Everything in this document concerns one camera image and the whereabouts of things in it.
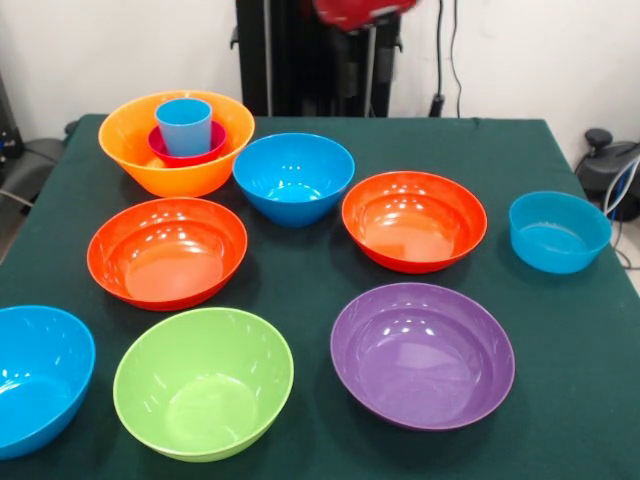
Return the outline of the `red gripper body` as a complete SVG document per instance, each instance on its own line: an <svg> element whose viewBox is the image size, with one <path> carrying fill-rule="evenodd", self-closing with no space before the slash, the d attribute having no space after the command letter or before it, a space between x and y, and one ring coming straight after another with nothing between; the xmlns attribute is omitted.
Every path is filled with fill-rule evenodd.
<svg viewBox="0 0 640 480"><path fill-rule="evenodd" d="M401 16L413 9L416 0L316 0L313 6L320 20L344 32L352 32Z"/></svg>

